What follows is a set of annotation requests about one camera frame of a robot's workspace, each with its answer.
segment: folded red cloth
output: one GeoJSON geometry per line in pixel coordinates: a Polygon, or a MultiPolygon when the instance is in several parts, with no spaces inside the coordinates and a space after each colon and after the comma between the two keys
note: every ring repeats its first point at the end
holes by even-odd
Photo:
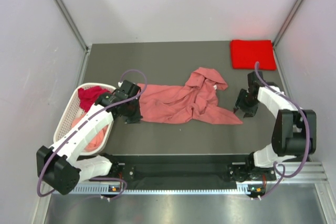
{"type": "Polygon", "coordinates": [[[94,86],[88,89],[78,89],[78,98],[80,100],[79,106],[85,112],[88,112],[96,99],[105,92],[109,91],[107,89],[102,89],[100,86],[94,86]]]}
{"type": "Polygon", "coordinates": [[[234,69],[254,69],[256,61],[261,70],[277,69],[270,40],[232,40],[230,49],[234,69]]]}
{"type": "Polygon", "coordinates": [[[218,107],[217,90],[228,85],[215,69],[199,68],[185,86],[147,85],[141,95],[140,111],[144,121],[185,123],[191,119],[211,124],[242,124],[232,112],[218,107]]]}

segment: wall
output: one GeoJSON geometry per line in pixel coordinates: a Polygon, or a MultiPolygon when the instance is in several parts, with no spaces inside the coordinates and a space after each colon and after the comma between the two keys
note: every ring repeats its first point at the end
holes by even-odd
{"type": "Polygon", "coordinates": [[[53,0],[0,0],[0,222],[30,223],[36,151],[53,134],[83,50],[53,0]]]}
{"type": "Polygon", "coordinates": [[[277,48],[293,98],[318,117],[317,150],[336,194],[336,0],[305,0],[277,48]]]}
{"type": "Polygon", "coordinates": [[[295,0],[64,0],[87,44],[274,39],[295,0]]]}

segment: white plastic basket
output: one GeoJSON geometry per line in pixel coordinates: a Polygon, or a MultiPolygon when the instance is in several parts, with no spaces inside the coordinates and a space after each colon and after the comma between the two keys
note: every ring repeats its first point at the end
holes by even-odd
{"type": "MultiPolygon", "coordinates": [[[[78,89],[79,88],[83,88],[83,89],[88,89],[94,86],[100,86],[103,89],[107,89],[108,91],[112,92],[113,90],[115,90],[115,87],[110,86],[110,85],[106,85],[106,84],[102,84],[102,83],[84,83],[82,85],[80,85],[78,88],[76,88],[76,90],[73,92],[70,101],[67,105],[67,107],[65,108],[63,115],[61,117],[61,120],[58,123],[58,126],[56,128],[56,131],[54,133],[54,143],[56,143],[58,140],[60,140],[62,137],[64,137],[70,130],[71,130],[71,124],[73,122],[73,120],[77,117],[80,117],[82,114],[84,114],[84,110],[82,110],[79,107],[79,103],[80,100],[78,98],[78,89]]],[[[94,151],[91,152],[87,152],[86,150],[82,151],[81,155],[82,156],[89,156],[89,155],[93,155],[95,153],[101,152],[107,142],[107,139],[109,138],[111,129],[112,129],[112,125],[113,125],[113,121],[112,123],[109,124],[107,130],[106,130],[106,134],[104,136],[103,142],[101,143],[101,145],[99,147],[97,147],[97,149],[95,149],[94,151]]]]}

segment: metal frame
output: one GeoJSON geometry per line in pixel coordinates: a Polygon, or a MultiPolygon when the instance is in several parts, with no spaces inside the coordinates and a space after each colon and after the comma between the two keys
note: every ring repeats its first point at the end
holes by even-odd
{"type": "MultiPolygon", "coordinates": [[[[283,35],[285,34],[286,30],[288,29],[289,25],[291,24],[292,20],[294,19],[295,15],[297,14],[299,8],[301,7],[304,0],[296,0],[291,11],[289,12],[288,16],[286,17],[279,33],[277,34],[276,38],[273,40],[273,46],[274,46],[274,52],[275,52],[275,58],[277,62],[277,67],[280,73],[280,77],[282,80],[283,87],[285,89],[285,92],[287,95],[291,96],[291,92],[289,90],[289,86],[287,85],[287,80],[285,76],[283,75],[282,67],[278,59],[278,55],[276,52],[277,45],[281,41],[283,35]]],[[[73,21],[71,15],[69,14],[65,4],[62,0],[55,0],[58,8],[60,9],[61,13],[63,14],[67,24],[69,25],[70,29],[72,30],[74,36],[76,37],[78,43],[81,45],[83,50],[85,51],[85,56],[83,58],[83,61],[81,63],[81,69],[78,74],[77,83],[76,86],[80,85],[83,82],[83,77],[85,74],[86,66],[88,63],[88,58],[90,55],[90,48],[85,43],[82,35],[80,34],[75,22],[73,21]]],[[[287,163],[286,168],[287,172],[292,172],[295,170],[298,166],[298,163],[287,163]]],[[[255,184],[253,182],[246,182],[246,183],[237,183],[237,190],[234,189],[228,189],[228,190],[206,190],[206,191],[195,191],[195,190],[183,190],[183,191],[143,191],[143,190],[127,190],[126,194],[241,194],[245,193],[245,188],[248,185],[255,184]]],[[[283,180],[281,182],[282,184],[303,184],[303,183],[310,183],[315,184],[318,198],[320,200],[320,204],[322,207],[322,210],[324,212],[325,218],[327,220],[327,223],[336,223],[336,201],[333,196],[333,193],[331,191],[330,185],[328,183],[327,176],[324,172],[323,166],[319,162],[311,162],[308,163],[302,173],[295,179],[288,179],[283,180]]],[[[89,184],[80,184],[79,187],[106,187],[106,184],[100,183],[100,182],[90,182],[89,184]]],[[[42,192],[46,193],[50,191],[52,188],[48,186],[47,184],[42,185],[42,192]]],[[[32,223],[44,223],[46,218],[47,209],[50,202],[50,196],[44,197],[44,198],[38,198],[36,208],[34,211],[34,216],[32,223]]]]}

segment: crumpled pink garment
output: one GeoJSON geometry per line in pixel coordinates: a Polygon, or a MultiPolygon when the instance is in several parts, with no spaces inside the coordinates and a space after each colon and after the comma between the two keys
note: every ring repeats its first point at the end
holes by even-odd
{"type": "Polygon", "coordinates": [[[217,90],[228,85],[215,69],[198,68],[192,72],[185,86],[149,84],[140,97],[140,111],[144,121],[154,123],[186,123],[191,119],[211,124],[242,124],[227,109],[218,107],[217,90]]]}
{"type": "MultiPolygon", "coordinates": [[[[83,114],[81,115],[80,117],[78,118],[75,118],[74,121],[72,122],[71,124],[71,128],[75,127],[76,124],[86,115],[83,114]]],[[[104,139],[104,136],[106,134],[106,131],[107,131],[107,128],[108,128],[108,125],[106,125],[100,132],[98,132],[98,134],[91,140],[91,142],[85,147],[85,150],[87,152],[92,152],[94,151],[95,149],[97,149],[101,143],[103,142],[103,139],[104,139]]]]}

